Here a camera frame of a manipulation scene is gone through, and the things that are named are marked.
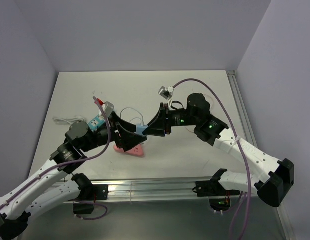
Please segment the pink triangular power strip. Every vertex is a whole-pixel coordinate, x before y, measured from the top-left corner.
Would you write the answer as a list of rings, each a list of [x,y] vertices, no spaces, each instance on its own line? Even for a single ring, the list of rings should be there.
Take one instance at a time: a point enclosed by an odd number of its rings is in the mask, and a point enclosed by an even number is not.
[[[138,158],[143,158],[145,156],[145,152],[143,149],[143,145],[139,144],[132,148],[131,150],[124,151],[122,148],[117,147],[116,145],[113,146],[113,150],[116,153],[122,154],[122,155],[128,155],[128,156],[133,156],[133,157],[138,157]]]

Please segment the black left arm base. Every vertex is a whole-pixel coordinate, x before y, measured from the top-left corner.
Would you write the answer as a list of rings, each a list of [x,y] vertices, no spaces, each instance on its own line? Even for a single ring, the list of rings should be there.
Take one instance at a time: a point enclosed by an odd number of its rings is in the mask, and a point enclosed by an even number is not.
[[[87,189],[80,192],[79,196],[75,199],[76,202],[73,203],[73,213],[75,215],[91,215],[95,210],[95,206],[91,203],[83,202],[93,202],[105,201],[108,198],[109,186],[107,184],[93,184]]]

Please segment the blue charger plug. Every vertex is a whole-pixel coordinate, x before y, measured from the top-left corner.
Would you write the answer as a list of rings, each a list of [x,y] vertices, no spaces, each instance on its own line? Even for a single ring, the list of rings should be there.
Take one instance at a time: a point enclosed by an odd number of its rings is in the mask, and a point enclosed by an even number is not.
[[[141,135],[141,136],[144,135],[143,132],[148,128],[148,125],[144,125],[144,124],[143,125],[142,124],[136,124],[135,126],[136,126],[135,133],[137,135]]]

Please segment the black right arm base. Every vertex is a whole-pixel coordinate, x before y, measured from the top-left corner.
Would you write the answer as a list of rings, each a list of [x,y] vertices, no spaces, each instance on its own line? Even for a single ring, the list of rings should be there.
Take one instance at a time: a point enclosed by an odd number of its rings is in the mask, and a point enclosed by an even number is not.
[[[196,181],[192,191],[199,198],[214,197],[209,200],[209,204],[216,211],[228,210],[231,207],[231,197],[241,194],[239,190],[226,190],[220,183],[211,180]]]

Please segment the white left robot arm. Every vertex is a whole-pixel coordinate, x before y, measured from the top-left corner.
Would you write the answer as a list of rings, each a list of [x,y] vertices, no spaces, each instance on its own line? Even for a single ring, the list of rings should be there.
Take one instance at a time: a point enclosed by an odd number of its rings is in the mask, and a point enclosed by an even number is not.
[[[115,112],[95,130],[84,121],[73,123],[64,143],[50,159],[20,186],[0,197],[0,238],[15,239],[31,220],[64,202],[90,200],[95,194],[92,182],[85,174],[74,173],[90,160],[86,152],[98,147],[107,149],[111,142],[127,152],[146,140],[136,125],[122,120]]]

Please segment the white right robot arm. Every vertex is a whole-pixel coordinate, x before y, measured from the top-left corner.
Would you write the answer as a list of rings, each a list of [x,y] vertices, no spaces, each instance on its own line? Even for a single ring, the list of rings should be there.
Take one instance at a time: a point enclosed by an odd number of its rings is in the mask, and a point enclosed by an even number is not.
[[[249,173],[218,170],[210,180],[215,194],[247,192],[258,195],[271,207],[279,207],[295,183],[294,163],[287,158],[279,160],[272,157],[235,135],[232,128],[211,114],[210,108],[210,103],[201,93],[190,94],[186,108],[171,110],[167,103],[161,103],[157,115],[142,134],[165,137],[173,127],[193,126],[194,134],[201,141],[249,167]]]

